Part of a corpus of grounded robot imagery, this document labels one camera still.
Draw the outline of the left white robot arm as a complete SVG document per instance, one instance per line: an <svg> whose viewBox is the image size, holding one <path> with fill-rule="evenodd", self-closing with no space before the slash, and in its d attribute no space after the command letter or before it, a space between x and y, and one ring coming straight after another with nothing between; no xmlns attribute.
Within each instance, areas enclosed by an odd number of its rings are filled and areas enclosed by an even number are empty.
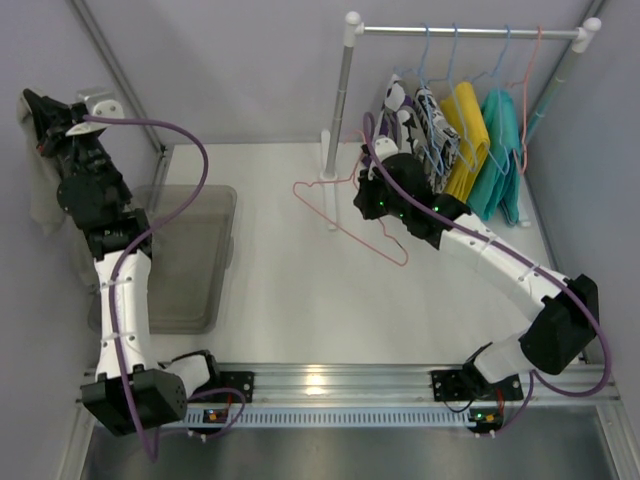
<svg viewBox="0 0 640 480"><path fill-rule="evenodd" d="M141 434L182 420L187 403L216 379L207 350L162 363L152 357L148 281L152 236L175 218L150 222L99 137L110 125L134 125L108 97L65 104L32 89L21 93L35 151L54 169L53 194L82 233L101 289L100 357L83 406L112 434Z"/></svg>

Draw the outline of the grey trousers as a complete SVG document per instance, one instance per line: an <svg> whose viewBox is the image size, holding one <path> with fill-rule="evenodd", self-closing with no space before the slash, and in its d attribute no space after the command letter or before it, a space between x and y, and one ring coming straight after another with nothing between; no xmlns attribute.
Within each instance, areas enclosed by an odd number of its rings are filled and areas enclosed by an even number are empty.
<svg viewBox="0 0 640 480"><path fill-rule="evenodd" d="M26 138L26 161L30 179L29 215L47 237L59 231L66 219L56 197L60 176L50 160L37 151L34 117L23 94L17 102L16 118Z"/></svg>

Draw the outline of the blue hanger with patterned garment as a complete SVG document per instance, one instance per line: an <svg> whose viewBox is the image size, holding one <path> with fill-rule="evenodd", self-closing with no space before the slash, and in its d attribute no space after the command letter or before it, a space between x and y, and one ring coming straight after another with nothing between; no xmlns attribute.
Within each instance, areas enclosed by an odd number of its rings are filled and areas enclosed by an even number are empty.
<svg viewBox="0 0 640 480"><path fill-rule="evenodd" d="M419 89L424 90L427 87L427 79L425 76L426 69L426 61L430 46L430 32L429 25L426 23L422 23L421 26L424 28L424 36L425 36L425 45L422 51L420 62L417 68L401 68L395 66L393 68L393 73L401 78L404 78L407 75L414 75L419 81ZM427 113L427 120L429 126L429 132L434 132L433 119L431 116L431 110L428 104L428 96L425 96L425 110ZM436 157L433 157L431 153L431 149L435 147L432 138L427 138L428 146L424 148L425 156L429 160L432 166L432 170L435 171L438 175L442 175L444 173L444 160L439 152L436 152Z"/></svg>

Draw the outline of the purple patterned garment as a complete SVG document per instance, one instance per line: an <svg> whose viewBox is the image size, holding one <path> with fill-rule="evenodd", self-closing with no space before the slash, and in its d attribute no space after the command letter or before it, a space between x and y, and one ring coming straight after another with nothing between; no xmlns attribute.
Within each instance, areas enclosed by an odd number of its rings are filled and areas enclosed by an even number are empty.
<svg viewBox="0 0 640 480"><path fill-rule="evenodd" d="M382 109L374 129L374 139L386 137L400 153L410 153L424 159L426 139L422 124L406 91L403 79L393 74L387 85Z"/></svg>

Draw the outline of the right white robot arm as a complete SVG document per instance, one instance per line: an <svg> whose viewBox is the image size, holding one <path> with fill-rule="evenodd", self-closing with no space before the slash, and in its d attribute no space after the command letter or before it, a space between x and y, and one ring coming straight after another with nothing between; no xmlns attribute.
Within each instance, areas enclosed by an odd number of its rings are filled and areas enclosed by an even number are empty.
<svg viewBox="0 0 640 480"><path fill-rule="evenodd" d="M596 337L599 295L594 280L571 279L538 266L492 234L469 207L436 195L419 180L413 156L392 155L360 170L356 208L366 220L398 218L410 234L459 260L504 294L530 325L479 347L463 364L475 393L520 373L558 375Z"/></svg>

